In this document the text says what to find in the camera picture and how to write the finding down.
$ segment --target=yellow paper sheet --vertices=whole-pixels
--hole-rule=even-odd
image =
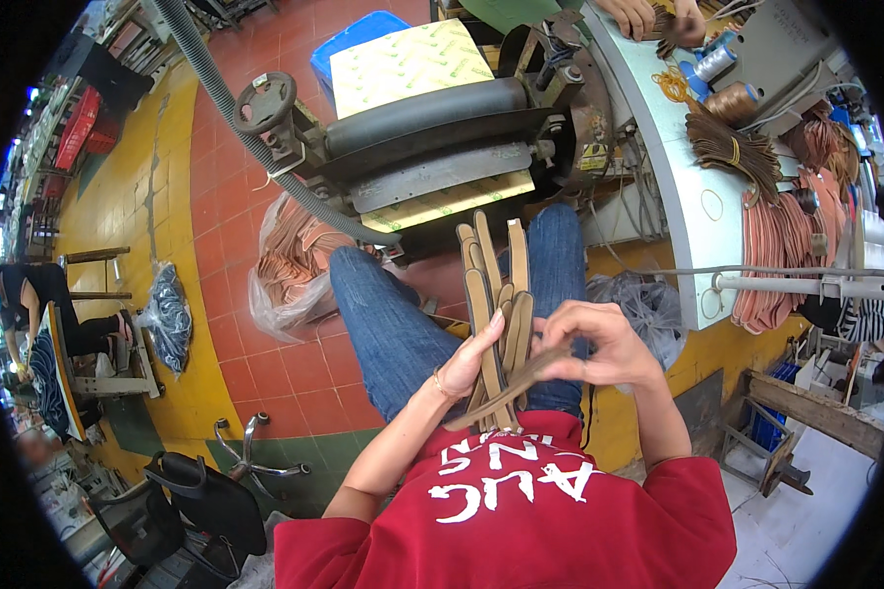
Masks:
[[[494,79],[458,19],[390,33],[331,55],[337,117],[436,89]]]
[[[445,188],[361,216],[365,227],[392,233],[533,190],[530,171],[512,171]]]

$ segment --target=blue jeans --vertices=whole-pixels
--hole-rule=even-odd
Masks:
[[[536,317],[549,317],[564,300],[585,300],[582,235],[573,209],[552,205],[542,210],[530,223],[527,244]],[[389,422],[462,340],[439,328],[419,310],[415,290],[361,250],[334,251],[331,285],[360,362],[366,394]],[[576,340],[573,348],[577,358],[586,358],[585,340]],[[581,385],[563,380],[537,383],[528,391],[527,408],[565,411],[582,419]],[[456,408],[446,418],[462,411]]]

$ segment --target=corrugated hose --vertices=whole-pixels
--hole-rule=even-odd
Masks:
[[[153,4],[157,6],[157,10],[164,17],[170,28],[170,33],[177,40],[180,50],[184,52],[190,65],[193,66],[193,71],[200,78],[203,88],[206,88],[206,93],[213,99],[213,104],[222,113],[226,124],[239,136],[242,143],[265,167],[266,172],[274,178],[275,182],[322,223],[330,225],[355,240],[375,245],[394,245],[400,240],[399,234],[374,231],[333,210],[296,178],[295,174],[279,173],[283,166],[272,158],[271,149],[259,137],[243,135],[236,131],[236,127],[233,125],[233,117],[236,116],[236,99],[222,80],[220,71],[213,61],[213,56],[206,49],[206,43],[200,37],[200,32],[193,24],[182,0],[153,0]]]

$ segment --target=white thread spool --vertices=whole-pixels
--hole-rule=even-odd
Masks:
[[[731,67],[736,61],[736,54],[722,45],[714,53],[708,54],[694,66],[694,74],[701,82],[710,83],[718,74]]]

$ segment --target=red t-shirt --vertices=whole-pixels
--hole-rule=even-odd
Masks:
[[[720,582],[736,540],[714,460],[667,461],[640,486],[596,469],[577,418],[528,411],[519,420],[522,435],[436,430],[372,524],[279,524],[277,589]]]

